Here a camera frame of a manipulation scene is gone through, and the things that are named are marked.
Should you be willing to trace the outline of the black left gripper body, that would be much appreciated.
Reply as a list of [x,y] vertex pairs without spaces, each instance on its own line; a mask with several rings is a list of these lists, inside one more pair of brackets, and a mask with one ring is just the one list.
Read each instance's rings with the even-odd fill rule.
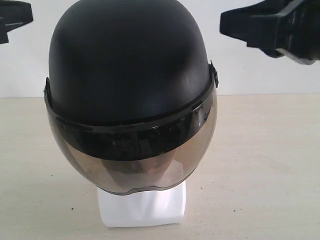
[[275,50],[301,65],[320,60],[320,2],[288,0],[276,17]]

